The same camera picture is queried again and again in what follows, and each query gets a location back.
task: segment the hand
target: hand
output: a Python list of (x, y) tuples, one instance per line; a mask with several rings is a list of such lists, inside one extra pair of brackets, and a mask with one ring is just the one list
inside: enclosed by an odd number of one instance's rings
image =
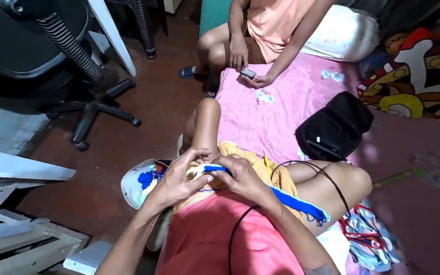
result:
[(188, 164), (194, 159), (198, 159), (198, 157), (204, 156), (203, 158), (206, 158), (206, 156), (211, 153), (211, 150), (205, 148), (189, 148), (182, 156), (171, 163), (162, 179), (149, 195), (147, 195), (144, 204), (150, 203), (158, 207), (159, 211), (162, 211), (188, 198), (196, 190), (211, 182), (213, 177), (210, 175), (202, 175), (192, 182), (188, 182), (186, 179)]
[(232, 35), (230, 40), (230, 68), (235, 68), (237, 72), (248, 67), (248, 47), (245, 45), (243, 35)]
[(248, 88), (260, 89), (273, 84), (276, 78), (269, 75), (254, 75), (253, 79), (241, 75), (243, 84)]
[(211, 172), (212, 175), (220, 178), (232, 192), (257, 204), (269, 198), (276, 198), (271, 188), (259, 178), (247, 159), (232, 154), (227, 157), (220, 156), (212, 163), (220, 164), (232, 172), (233, 178), (224, 171)]

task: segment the orange striped cloth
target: orange striped cloth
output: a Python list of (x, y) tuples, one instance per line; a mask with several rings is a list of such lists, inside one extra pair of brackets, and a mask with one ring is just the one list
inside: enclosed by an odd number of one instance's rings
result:
[[(254, 171), (257, 173), (259, 178), (265, 183), (270, 184), (274, 187), (277, 187), (286, 193), (293, 195), (295, 197), (298, 196), (298, 192), (296, 191), (295, 183), (293, 183), (293, 180), (290, 177), (290, 174), (288, 173), (288, 170), (284, 166), (280, 166), (273, 174), (273, 180), (271, 181), (269, 176), (268, 167), (266, 166), (263, 159), (259, 158), (254, 152), (244, 152), (239, 148), (235, 143), (230, 141), (220, 141), (218, 143), (218, 149), (220, 150), (220, 153), (224, 156), (230, 155), (230, 154), (237, 154), (243, 158), (246, 158), (252, 165), (252, 168), (254, 168)], [(198, 166), (199, 164), (196, 162), (190, 163), (189, 167), (192, 166)], [(269, 166), (271, 169), (278, 166), (277, 163), (274, 161), (269, 160)], [(181, 203), (178, 203), (174, 205), (174, 212), (173, 217), (178, 212), (180, 212), (183, 208), (188, 207), (192, 205), (193, 203), (199, 202), (201, 200), (204, 200), (205, 198), (215, 194), (217, 191), (226, 189), (227, 186), (218, 178), (215, 178), (212, 182), (209, 184), (206, 184), (203, 186), (202, 189), (198, 190), (196, 193), (191, 195), (189, 198), (184, 200)], [(286, 207), (288, 210), (290, 210), (295, 217), (297, 217), (300, 221), (302, 221), (302, 213), (298, 210), (292, 209), (290, 207)]]

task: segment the office chair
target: office chair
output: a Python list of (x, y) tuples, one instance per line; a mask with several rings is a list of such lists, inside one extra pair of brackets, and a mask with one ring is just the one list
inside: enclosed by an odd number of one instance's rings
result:
[(80, 92), (88, 98), (42, 106), (50, 119), (62, 112), (83, 110), (72, 138), (79, 151), (89, 148), (85, 139), (98, 111), (135, 127), (141, 125), (139, 119), (116, 108), (113, 100), (134, 88), (133, 80), (96, 91), (103, 72), (91, 59), (84, 40), (89, 23), (83, 0), (0, 0), (0, 89), (11, 89), (15, 96), (51, 94), (70, 83), (80, 83)]

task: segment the blue yarn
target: blue yarn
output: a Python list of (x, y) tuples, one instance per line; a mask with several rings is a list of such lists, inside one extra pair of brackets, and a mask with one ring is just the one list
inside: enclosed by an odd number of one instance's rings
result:
[(313, 205), (312, 203), (308, 203), (299, 198), (295, 198), (294, 196), (287, 194), (283, 190), (280, 190), (276, 187), (270, 187), (282, 204), (305, 213), (309, 222), (316, 220), (318, 227), (322, 227), (322, 225), (329, 219), (327, 213), (325, 213), (322, 209)]
[(204, 190), (198, 190), (198, 192), (219, 191), (219, 190), (222, 190), (222, 189), (228, 189), (228, 187), (204, 189)]
[(227, 168), (223, 167), (223, 166), (214, 166), (214, 165), (205, 165), (205, 170), (203, 172), (212, 172), (212, 171), (225, 171), (227, 172), (230, 176), (232, 176), (232, 172), (230, 172)]
[(138, 176), (138, 182), (142, 184), (142, 190), (145, 190), (152, 183), (154, 178), (153, 171), (142, 173)]
[[(227, 168), (218, 165), (206, 165), (204, 172), (212, 172), (218, 170), (225, 171), (229, 173), (230, 176), (232, 175), (232, 173)], [(317, 207), (316, 205), (303, 201), (297, 197), (294, 197), (274, 186), (270, 185), (269, 187), (271, 187), (272, 191), (274, 192), (274, 194), (282, 204), (305, 213), (307, 215), (307, 220), (309, 222), (316, 221), (318, 227), (322, 227), (324, 223), (327, 222), (327, 220), (330, 220), (330, 216), (324, 210)], [(211, 190), (200, 190), (200, 192), (221, 190), (221, 189), (226, 189), (226, 187), (220, 189), (213, 188)]]

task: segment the knee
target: knee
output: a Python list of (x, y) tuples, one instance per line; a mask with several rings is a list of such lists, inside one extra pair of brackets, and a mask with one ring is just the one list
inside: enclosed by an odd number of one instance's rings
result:
[(220, 104), (215, 98), (204, 98), (198, 105), (200, 111), (214, 111), (220, 112)]
[(208, 53), (208, 64), (216, 67), (225, 66), (225, 47), (223, 43), (215, 44)]
[(344, 170), (344, 174), (351, 188), (358, 190), (360, 194), (364, 194), (365, 197), (370, 194), (373, 188), (373, 181), (368, 172), (360, 167), (343, 162), (336, 163), (336, 165)]
[(200, 50), (209, 50), (211, 47), (213, 47), (216, 41), (217, 39), (215, 39), (215, 35), (207, 31), (199, 38), (197, 47)]

